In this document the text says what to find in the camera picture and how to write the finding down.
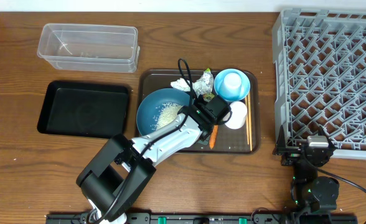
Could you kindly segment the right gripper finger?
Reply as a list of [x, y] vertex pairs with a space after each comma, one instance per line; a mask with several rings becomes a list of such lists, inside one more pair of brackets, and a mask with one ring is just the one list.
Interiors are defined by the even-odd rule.
[[276, 145], [273, 149], [273, 155], [282, 155], [286, 152], [286, 139], [283, 125], [280, 126], [279, 134], [276, 139]]
[[318, 135], [319, 136], [324, 136], [327, 140], [329, 140], [328, 135], [326, 134], [326, 132], [324, 131], [322, 126], [318, 127]]

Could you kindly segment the orange carrot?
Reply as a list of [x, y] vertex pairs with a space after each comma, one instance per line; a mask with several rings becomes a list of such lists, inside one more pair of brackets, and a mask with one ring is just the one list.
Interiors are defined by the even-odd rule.
[[218, 133], [218, 125], [215, 125], [213, 127], [213, 131], [212, 131], [212, 133], [210, 135], [210, 139], [209, 139], [209, 147], [210, 147], [210, 149], [213, 149], [215, 147], [217, 133]]

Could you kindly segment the white pink cup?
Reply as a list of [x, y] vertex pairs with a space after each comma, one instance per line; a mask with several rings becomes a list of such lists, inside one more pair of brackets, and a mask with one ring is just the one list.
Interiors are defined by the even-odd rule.
[[229, 129], [240, 129], [247, 119], [248, 109], [241, 101], [234, 101], [230, 104], [231, 112], [223, 120]]

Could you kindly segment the pile of white rice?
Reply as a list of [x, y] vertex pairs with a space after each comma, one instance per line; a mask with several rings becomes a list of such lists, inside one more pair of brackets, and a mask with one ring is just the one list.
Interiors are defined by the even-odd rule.
[[160, 128], [163, 128], [167, 124], [174, 121], [174, 119], [177, 117], [177, 113], [181, 108], [182, 105], [177, 103], [163, 103], [161, 106], [158, 106], [156, 108], [158, 114], [154, 116], [154, 130], [156, 131]]

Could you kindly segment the dark blue plate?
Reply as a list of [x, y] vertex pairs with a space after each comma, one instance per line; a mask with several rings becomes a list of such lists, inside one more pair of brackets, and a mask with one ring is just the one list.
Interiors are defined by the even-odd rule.
[[154, 132], [154, 116], [158, 114], [156, 108], [163, 103], [177, 103], [182, 106], [189, 104], [189, 95], [181, 90], [173, 88], [164, 88], [156, 90], [149, 94], [140, 103], [137, 115], [136, 125], [140, 135], [147, 135]]

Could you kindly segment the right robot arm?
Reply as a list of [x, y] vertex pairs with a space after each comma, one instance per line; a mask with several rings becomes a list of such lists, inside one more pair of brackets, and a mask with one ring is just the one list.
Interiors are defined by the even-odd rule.
[[318, 168], [329, 162], [335, 147], [319, 128], [300, 146], [288, 146], [280, 127], [273, 154], [281, 156], [282, 166], [293, 168], [291, 198], [297, 208], [281, 217], [280, 223], [331, 223], [331, 211], [337, 208], [339, 182], [333, 177], [318, 175]]

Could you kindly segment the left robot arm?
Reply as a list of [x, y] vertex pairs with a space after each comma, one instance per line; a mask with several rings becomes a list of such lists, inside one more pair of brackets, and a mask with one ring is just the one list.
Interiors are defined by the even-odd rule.
[[124, 223], [127, 209], [147, 186], [156, 166], [208, 138], [229, 111], [228, 103], [216, 98], [195, 101], [151, 134], [132, 139], [117, 134], [109, 139], [76, 180], [93, 207], [87, 222]]

